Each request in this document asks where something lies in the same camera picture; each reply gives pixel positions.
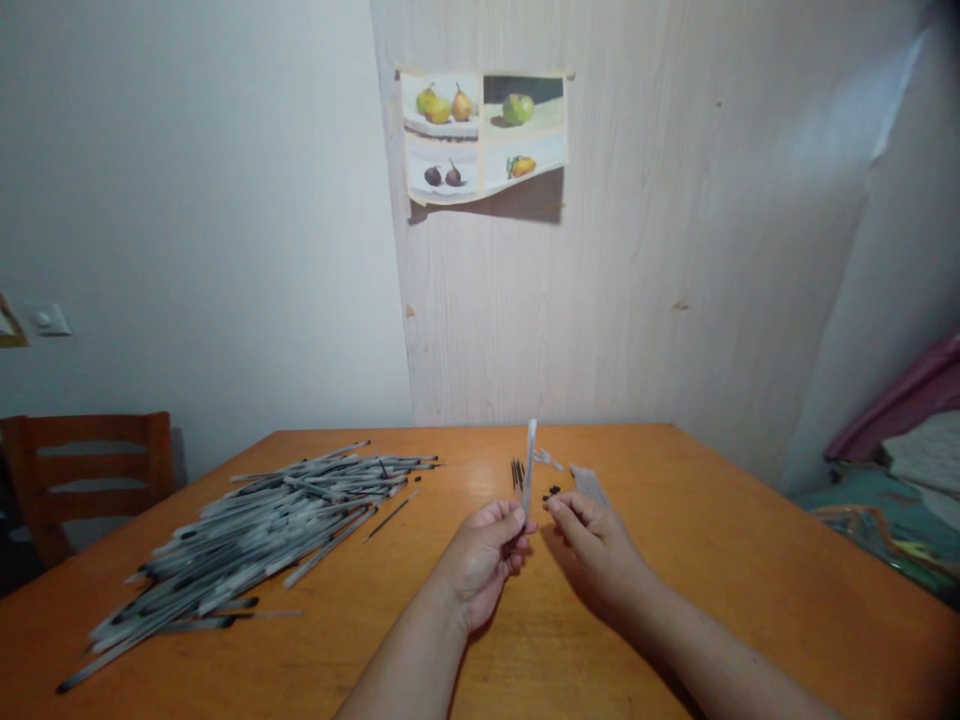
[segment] forearm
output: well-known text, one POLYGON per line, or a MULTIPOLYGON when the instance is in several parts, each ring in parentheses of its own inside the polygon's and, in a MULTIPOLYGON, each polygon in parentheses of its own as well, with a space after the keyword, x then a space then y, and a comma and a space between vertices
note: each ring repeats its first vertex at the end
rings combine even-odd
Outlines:
POLYGON ((466 642, 467 631, 452 595, 428 579, 335 718, 445 718, 466 642))
POLYGON ((711 720, 839 717, 666 585, 634 607, 631 639, 666 661, 711 720))

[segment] pear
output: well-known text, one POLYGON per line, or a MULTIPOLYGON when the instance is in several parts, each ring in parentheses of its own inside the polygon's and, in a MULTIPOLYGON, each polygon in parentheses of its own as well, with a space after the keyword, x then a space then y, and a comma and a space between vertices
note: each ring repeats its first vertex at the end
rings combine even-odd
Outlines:
POLYGON ((453 160, 450 160, 450 169, 447 170, 447 185, 450 187, 460 187, 463 185, 463 179, 460 177, 460 171, 457 170, 457 166, 453 164, 453 160))
POLYGON ((427 122, 434 125, 445 124, 450 119, 450 101, 439 95, 434 96, 427 103, 423 116, 427 118, 427 122))
POLYGON ((460 89, 460 83, 457 83, 457 94, 453 96, 453 119, 457 122, 466 122, 470 119, 471 110, 473 110, 473 103, 460 89))
POLYGON ((436 97, 436 93, 433 92, 433 83, 430 83, 430 86, 417 95, 417 112, 421 115, 427 114, 427 104, 436 97))
POLYGON ((426 172, 423 173, 423 179, 427 181, 428 184, 437 187, 440 183, 443 182, 443 178, 440 177, 440 166, 436 165, 432 168, 429 168, 426 172))

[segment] white wall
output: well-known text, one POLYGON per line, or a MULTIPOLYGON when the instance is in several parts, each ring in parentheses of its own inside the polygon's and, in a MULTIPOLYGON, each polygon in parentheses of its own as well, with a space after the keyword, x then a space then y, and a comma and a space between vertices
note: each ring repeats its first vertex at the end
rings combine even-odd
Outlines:
POLYGON ((370 10, 0 4, 0 415, 167 409, 191 477, 273 430, 412 421, 370 10))
POLYGON ((930 28, 874 169, 780 489, 827 483, 830 441, 960 320, 960 34, 930 28))

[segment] dark fig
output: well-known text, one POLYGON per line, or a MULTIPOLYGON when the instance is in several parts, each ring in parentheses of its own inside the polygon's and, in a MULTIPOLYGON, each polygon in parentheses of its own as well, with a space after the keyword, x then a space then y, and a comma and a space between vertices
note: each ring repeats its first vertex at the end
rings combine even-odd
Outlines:
POLYGON ((447 170, 447 185, 451 187, 460 187, 463 185, 463 180, 460 178, 460 171, 457 170, 457 166, 453 164, 453 160, 450 160, 450 169, 447 170))
POLYGON ((423 174, 423 179, 428 183, 437 187, 440 183, 443 182, 443 179, 440 177, 440 166, 432 167, 423 174))

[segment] hand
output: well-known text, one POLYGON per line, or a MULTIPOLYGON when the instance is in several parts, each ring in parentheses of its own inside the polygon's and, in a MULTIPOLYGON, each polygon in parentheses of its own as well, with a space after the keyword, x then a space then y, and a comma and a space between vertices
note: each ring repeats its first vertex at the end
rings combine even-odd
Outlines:
POLYGON ((460 525, 428 583, 452 593, 467 632, 493 615, 507 577, 523 566, 522 553, 530 548, 525 536, 536 531, 537 523, 524 522, 520 505, 506 500, 493 501, 460 525))
POLYGON ((544 508, 573 548, 587 583, 615 620, 663 587, 634 547, 620 516, 576 490, 550 498, 544 508))

